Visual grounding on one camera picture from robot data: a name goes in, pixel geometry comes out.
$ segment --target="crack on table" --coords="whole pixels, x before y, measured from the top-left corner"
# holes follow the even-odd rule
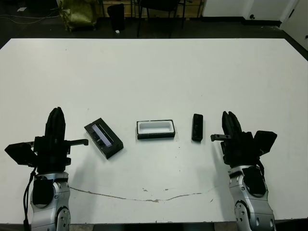
[[[147,199],[147,200],[140,200],[140,199],[131,199],[131,198],[124,198],[124,197],[119,197],[119,196],[112,196],[112,195],[106,195],[106,194],[101,194],[101,193],[95,193],[95,192],[90,192],[90,191],[85,191],[85,190],[81,190],[81,189],[76,189],[76,188],[73,188],[73,187],[70,187],[71,189],[73,190],[76,190],[78,192],[81,192],[81,193],[89,193],[89,194],[93,194],[93,195],[99,195],[99,196],[106,196],[106,197],[111,197],[111,198],[115,198],[115,199],[120,199],[120,200],[128,200],[128,201],[143,201],[143,202],[154,202],[154,203],[159,203],[160,201],[163,202],[163,201],[171,201],[173,199],[176,199],[176,198],[180,198],[180,197],[185,197],[185,196],[192,196],[192,195],[201,195],[201,194],[207,194],[208,192],[210,192],[211,190],[215,189],[217,186],[209,189],[207,192],[195,192],[195,193],[190,193],[190,194],[184,194],[184,195],[178,195],[178,196],[174,196],[174,197],[171,197],[169,199]]]

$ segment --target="floor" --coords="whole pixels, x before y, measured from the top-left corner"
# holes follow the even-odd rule
[[[7,19],[10,18],[18,23],[31,23],[37,19],[7,17],[3,15],[18,15],[26,17],[45,17],[50,10],[17,12],[23,3],[10,3],[0,0],[0,48],[11,38],[86,38],[86,39],[136,39],[137,19],[127,18],[125,30],[120,34],[111,28],[108,18],[100,18],[96,30],[88,28],[67,32],[64,29],[61,18],[47,18],[32,24],[17,24]],[[167,39],[169,35],[168,19],[152,19],[149,22],[143,20],[141,23],[141,39]],[[194,38],[280,38],[286,39],[298,52],[308,60],[308,52],[296,41],[288,36],[277,26],[243,25],[241,22],[203,22],[201,19],[185,21],[181,29],[181,21],[177,20],[172,33],[173,39]]]
[[[109,19],[101,18],[98,20],[96,30],[80,29],[67,32],[64,29],[60,17],[43,19],[32,24],[38,19],[15,18],[10,19],[18,22],[14,23],[3,15],[18,15],[23,17],[45,17],[51,12],[17,12],[23,6],[23,2],[15,3],[0,0],[0,48],[2,48],[11,38],[84,38],[84,39],[136,39],[138,21],[136,19],[126,19],[126,29],[120,34],[111,29]],[[241,22],[203,22],[202,20],[185,21],[184,28],[181,29],[180,20],[176,21],[172,33],[173,39],[192,39],[192,38],[280,38],[286,39],[303,57],[308,60],[308,52],[294,41],[277,26],[249,26]],[[169,35],[169,21],[164,19],[143,20],[141,24],[141,39],[167,39]],[[300,230],[300,225],[307,225],[307,220],[291,221],[277,225],[278,231]],[[141,230],[147,229],[149,225],[71,225],[71,231],[122,231],[122,230]],[[159,229],[173,229],[183,231],[236,231],[236,223],[216,223],[216,224],[154,224],[160,226]],[[0,225],[0,230],[23,230],[18,225]]]

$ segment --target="black box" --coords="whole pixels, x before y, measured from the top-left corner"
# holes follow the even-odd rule
[[[115,135],[102,118],[86,125],[85,130],[107,159],[123,149],[123,142]]]

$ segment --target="black device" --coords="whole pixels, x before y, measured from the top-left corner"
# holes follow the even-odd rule
[[[277,134],[272,131],[257,131],[255,137],[252,133],[243,132],[241,125],[232,112],[223,112],[222,129],[224,135],[211,135],[211,141],[223,141],[220,143],[223,160],[230,167],[240,165],[259,165],[262,175],[264,168],[260,162],[260,156],[270,152]]]
[[[39,174],[63,172],[65,166],[71,164],[71,158],[67,157],[71,146],[89,143],[87,139],[66,141],[64,134],[64,114],[60,107],[54,108],[48,117],[44,136],[37,136],[32,142],[10,144],[5,151],[17,164],[37,167]]]
[[[192,124],[192,140],[201,141],[203,139],[203,115],[193,114]]]
[[[85,130],[107,159],[123,149],[123,142],[116,136],[110,127],[108,127],[102,118],[86,125]]]

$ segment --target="black cable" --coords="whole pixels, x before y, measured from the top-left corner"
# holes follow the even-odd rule
[[[259,165],[260,171],[261,171],[261,174],[262,174],[262,177],[263,177],[263,180],[265,181],[265,177],[264,177],[264,166],[263,166],[263,164],[261,163],[260,160],[257,161],[257,165]]]
[[[28,185],[26,187],[26,190],[25,190],[25,193],[24,193],[23,203],[24,203],[24,212],[25,212],[25,220],[24,220],[24,229],[25,229],[25,231],[30,231],[30,226],[29,226],[29,221],[28,221],[29,187],[30,187],[30,184],[31,184],[33,178],[36,176],[36,173],[35,173],[36,170],[37,170],[37,167],[35,167],[33,169],[33,171],[31,172],[29,183],[28,183]]]

